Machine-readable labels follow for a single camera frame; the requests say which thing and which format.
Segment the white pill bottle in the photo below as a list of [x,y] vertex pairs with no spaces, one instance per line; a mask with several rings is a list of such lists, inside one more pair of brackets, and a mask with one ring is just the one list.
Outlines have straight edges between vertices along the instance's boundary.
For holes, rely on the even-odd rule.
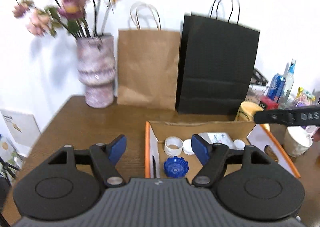
[[209,144],[221,143],[228,146],[230,149],[235,149],[235,145],[230,136],[225,132],[205,132],[199,133],[203,139]]

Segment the white ribbed cap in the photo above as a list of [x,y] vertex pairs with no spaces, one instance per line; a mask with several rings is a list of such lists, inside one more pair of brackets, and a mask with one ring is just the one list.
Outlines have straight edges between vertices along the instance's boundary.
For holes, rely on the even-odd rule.
[[183,152],[186,155],[194,155],[194,151],[191,146],[191,139],[186,139],[183,141]]

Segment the blue ribbed lid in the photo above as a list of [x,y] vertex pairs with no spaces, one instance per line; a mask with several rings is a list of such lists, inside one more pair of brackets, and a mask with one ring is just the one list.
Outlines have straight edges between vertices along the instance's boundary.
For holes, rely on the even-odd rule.
[[189,163],[184,158],[174,156],[164,162],[163,168],[169,178],[184,178],[189,171]]

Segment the white tape roll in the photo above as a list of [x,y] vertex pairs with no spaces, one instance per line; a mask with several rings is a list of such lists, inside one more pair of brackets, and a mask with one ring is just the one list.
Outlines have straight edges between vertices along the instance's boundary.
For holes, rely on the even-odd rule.
[[178,137],[168,137],[164,142],[164,152],[169,157],[179,156],[183,149],[183,141]]

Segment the colourful snack packet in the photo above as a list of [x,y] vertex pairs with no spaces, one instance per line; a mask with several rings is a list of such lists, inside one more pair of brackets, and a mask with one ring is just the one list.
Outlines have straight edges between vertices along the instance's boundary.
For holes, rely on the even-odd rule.
[[308,103],[314,103],[316,100],[316,97],[309,91],[305,90],[303,87],[298,88],[296,98],[298,98],[300,101]]

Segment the small white lid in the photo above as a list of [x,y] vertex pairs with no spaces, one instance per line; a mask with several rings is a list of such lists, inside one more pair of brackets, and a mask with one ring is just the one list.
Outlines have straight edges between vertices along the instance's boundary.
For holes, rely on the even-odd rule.
[[234,147],[236,150],[244,150],[244,148],[246,146],[246,144],[242,140],[239,140],[239,139],[234,140],[233,144],[234,144]]

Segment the white textured bowl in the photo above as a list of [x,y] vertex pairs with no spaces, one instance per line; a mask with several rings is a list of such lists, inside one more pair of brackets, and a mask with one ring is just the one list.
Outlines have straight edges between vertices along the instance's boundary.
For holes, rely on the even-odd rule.
[[312,146],[312,138],[300,126],[287,127],[284,135],[284,150],[291,157],[304,154]]

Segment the clear glass bottle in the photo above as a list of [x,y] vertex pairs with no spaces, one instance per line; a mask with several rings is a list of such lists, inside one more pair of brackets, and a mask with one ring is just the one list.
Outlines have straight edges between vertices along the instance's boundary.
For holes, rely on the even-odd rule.
[[292,87],[293,87],[293,84],[294,84],[295,66],[296,66],[296,61],[293,59],[291,61],[289,70],[287,72],[286,80],[285,80],[285,87],[284,87],[283,96],[282,96],[282,99],[281,99],[281,104],[282,105],[286,105],[286,103],[287,103],[287,101],[289,99],[289,96],[290,96],[290,93],[291,93],[291,90],[292,90]]

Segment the small red box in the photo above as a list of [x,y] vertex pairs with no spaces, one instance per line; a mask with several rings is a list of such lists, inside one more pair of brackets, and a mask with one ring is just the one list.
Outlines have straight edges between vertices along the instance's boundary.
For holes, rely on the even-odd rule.
[[275,110],[278,109],[279,104],[268,98],[267,96],[262,96],[260,98],[259,106],[263,110]]

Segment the blue soda can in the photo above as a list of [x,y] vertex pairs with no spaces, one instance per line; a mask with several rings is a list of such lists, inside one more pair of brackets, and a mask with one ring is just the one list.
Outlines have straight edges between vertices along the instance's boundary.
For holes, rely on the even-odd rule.
[[285,77],[281,74],[275,74],[271,80],[266,96],[275,103],[278,103],[279,98],[283,92],[284,85]]

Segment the red cardboard box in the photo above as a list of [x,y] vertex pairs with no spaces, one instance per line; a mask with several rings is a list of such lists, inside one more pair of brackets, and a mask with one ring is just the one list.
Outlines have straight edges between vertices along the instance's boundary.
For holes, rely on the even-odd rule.
[[273,134],[254,122],[146,123],[146,178],[209,188],[231,173],[232,180],[300,178]]

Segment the clear food container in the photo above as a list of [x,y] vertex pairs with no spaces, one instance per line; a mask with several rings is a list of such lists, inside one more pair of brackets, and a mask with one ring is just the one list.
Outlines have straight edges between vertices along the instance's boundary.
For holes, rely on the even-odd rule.
[[259,70],[254,68],[245,101],[259,104],[261,97],[268,90],[268,83],[269,80]]

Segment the black paper bag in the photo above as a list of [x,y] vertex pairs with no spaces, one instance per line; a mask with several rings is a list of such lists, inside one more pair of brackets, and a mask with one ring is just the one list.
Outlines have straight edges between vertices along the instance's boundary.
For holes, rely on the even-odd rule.
[[221,1],[214,0],[208,16],[184,16],[176,91],[178,113],[234,115],[246,97],[260,32],[213,17]]

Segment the dried pink flowers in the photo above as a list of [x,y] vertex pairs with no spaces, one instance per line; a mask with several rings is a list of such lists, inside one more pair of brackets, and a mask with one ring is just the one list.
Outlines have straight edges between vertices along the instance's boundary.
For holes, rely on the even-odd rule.
[[119,0],[54,0],[55,5],[44,9],[33,0],[21,0],[12,14],[20,19],[32,12],[27,29],[35,36],[50,34],[55,37],[57,29],[65,29],[75,39],[95,38],[104,35],[108,15]]

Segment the white wall calendar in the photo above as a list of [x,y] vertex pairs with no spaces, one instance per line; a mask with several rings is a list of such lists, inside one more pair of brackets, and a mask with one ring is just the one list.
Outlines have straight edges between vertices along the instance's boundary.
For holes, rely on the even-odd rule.
[[1,109],[1,135],[8,138],[19,153],[27,156],[41,132],[33,115]]

